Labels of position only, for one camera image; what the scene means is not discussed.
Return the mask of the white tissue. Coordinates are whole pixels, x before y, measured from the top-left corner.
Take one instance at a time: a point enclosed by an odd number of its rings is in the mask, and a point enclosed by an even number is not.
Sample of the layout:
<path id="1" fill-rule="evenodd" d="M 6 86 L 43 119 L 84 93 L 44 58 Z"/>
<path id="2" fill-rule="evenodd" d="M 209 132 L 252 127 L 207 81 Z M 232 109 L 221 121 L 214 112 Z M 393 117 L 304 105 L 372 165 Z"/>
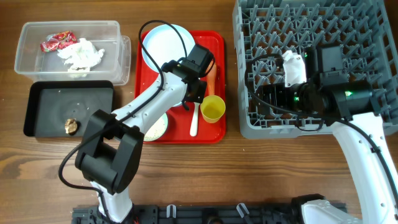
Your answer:
<path id="1" fill-rule="evenodd" d="M 64 64 L 71 64 L 68 69 L 70 78 L 84 78 L 87 73 L 101 63 L 105 49 L 97 50 L 96 47 L 85 38 L 80 38 L 75 44 L 58 50 L 57 55 L 64 60 Z"/>

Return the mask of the brown food scrap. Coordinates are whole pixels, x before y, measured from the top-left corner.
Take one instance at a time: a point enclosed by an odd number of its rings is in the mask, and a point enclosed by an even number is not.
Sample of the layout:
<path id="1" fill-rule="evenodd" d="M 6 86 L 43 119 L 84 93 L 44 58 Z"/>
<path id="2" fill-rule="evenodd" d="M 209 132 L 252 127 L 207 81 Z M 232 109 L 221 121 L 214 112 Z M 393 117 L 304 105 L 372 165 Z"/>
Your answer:
<path id="1" fill-rule="evenodd" d="M 65 132 L 74 135 L 78 131 L 78 122 L 75 118 L 70 118 L 65 122 Z"/>

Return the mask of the red snack wrapper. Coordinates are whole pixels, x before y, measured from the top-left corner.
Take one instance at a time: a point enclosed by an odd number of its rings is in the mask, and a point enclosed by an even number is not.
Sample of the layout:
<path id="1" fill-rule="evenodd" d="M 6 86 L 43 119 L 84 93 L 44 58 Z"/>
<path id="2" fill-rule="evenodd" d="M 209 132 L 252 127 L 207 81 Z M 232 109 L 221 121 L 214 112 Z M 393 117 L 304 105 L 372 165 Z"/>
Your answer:
<path id="1" fill-rule="evenodd" d="M 40 44 L 40 49 L 43 52 L 53 52 L 64 49 L 77 42 L 77 38 L 72 31 L 65 31 L 48 35 L 45 41 Z"/>

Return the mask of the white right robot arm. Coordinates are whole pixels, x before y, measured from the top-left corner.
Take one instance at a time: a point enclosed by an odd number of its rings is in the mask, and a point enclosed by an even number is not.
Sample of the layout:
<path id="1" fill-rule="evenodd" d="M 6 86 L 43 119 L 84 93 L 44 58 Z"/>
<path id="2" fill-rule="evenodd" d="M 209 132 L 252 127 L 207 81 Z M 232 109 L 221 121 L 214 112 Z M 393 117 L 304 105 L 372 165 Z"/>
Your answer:
<path id="1" fill-rule="evenodd" d="M 337 45 L 308 47 L 301 55 L 288 50 L 272 58 L 283 68 L 285 81 L 248 88 L 262 113 L 318 118 L 329 126 L 348 163 L 361 222 L 396 223 L 397 170 L 371 85 L 348 80 Z"/>

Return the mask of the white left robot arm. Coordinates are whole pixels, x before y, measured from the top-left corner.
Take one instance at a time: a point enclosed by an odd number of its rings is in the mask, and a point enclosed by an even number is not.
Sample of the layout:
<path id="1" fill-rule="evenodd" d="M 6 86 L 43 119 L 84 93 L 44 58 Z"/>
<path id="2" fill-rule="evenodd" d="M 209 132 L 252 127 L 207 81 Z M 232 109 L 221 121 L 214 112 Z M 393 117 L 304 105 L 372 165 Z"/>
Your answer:
<path id="1" fill-rule="evenodd" d="M 128 186 L 141 158 L 144 135 L 177 103 L 201 103 L 203 77 L 214 59 L 196 44 L 186 57 L 165 62 L 159 75 L 128 105 L 106 113 L 96 111 L 89 119 L 82 142 L 76 147 L 75 167 L 90 181 L 99 197 L 99 209 L 107 223 L 122 223 L 132 212 Z"/>

